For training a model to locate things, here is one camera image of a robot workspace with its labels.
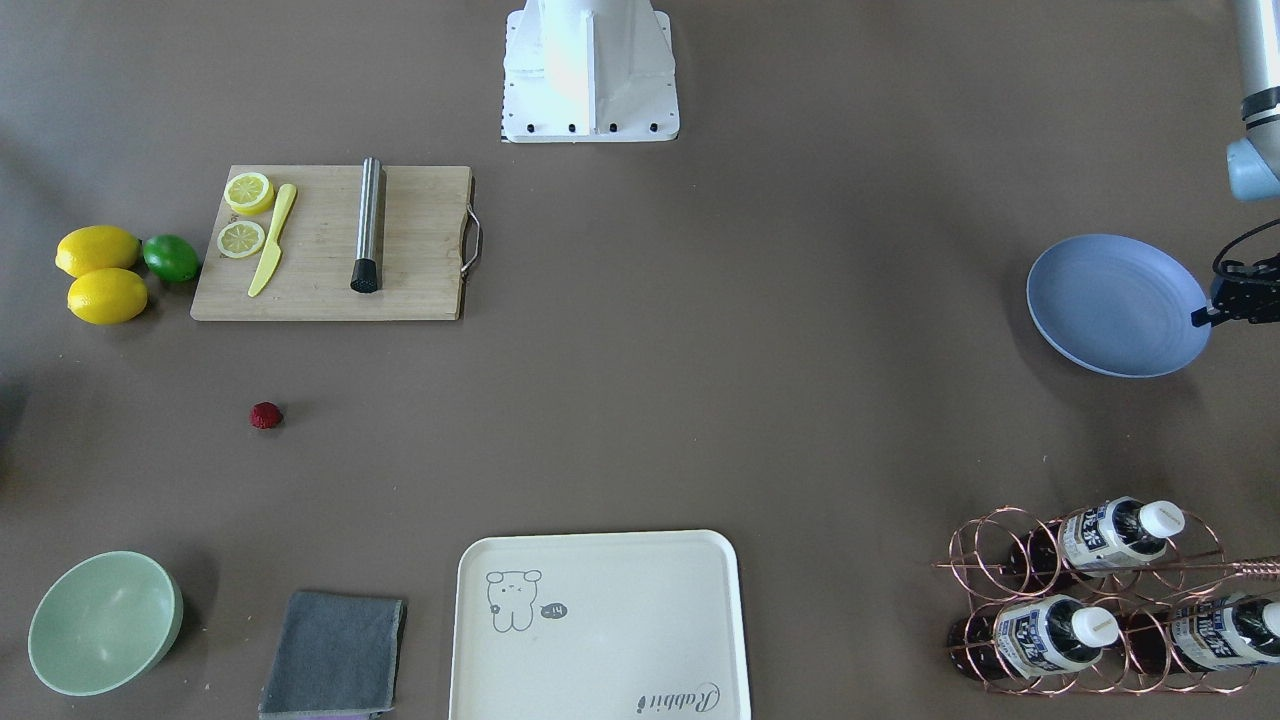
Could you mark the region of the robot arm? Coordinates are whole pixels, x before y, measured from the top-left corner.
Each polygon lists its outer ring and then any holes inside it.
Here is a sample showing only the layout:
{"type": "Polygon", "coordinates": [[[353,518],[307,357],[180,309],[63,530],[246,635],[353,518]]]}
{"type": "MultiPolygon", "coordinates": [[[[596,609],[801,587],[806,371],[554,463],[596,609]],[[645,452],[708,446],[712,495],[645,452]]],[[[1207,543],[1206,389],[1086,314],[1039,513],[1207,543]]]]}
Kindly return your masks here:
{"type": "MultiPolygon", "coordinates": [[[[1279,3],[1235,1],[1236,41],[1242,64],[1240,118],[1245,136],[1228,146],[1228,178],[1242,202],[1279,196],[1279,3]]],[[[1277,228],[1266,222],[1228,242],[1212,260],[1215,283],[1207,306],[1192,313],[1194,327],[1244,320],[1266,324],[1279,319],[1279,255],[1247,264],[1226,259],[1244,241],[1277,228]]]]}

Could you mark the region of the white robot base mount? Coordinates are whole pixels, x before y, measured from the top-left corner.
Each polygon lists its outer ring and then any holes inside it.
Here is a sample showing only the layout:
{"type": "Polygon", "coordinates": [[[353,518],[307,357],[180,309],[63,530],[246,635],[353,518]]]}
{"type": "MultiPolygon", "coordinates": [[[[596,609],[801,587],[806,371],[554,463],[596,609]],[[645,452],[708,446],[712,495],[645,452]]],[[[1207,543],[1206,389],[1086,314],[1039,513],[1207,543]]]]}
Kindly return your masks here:
{"type": "Polygon", "coordinates": [[[506,142],[678,137],[671,20],[649,1],[527,1],[507,15],[503,68],[506,142]]]}

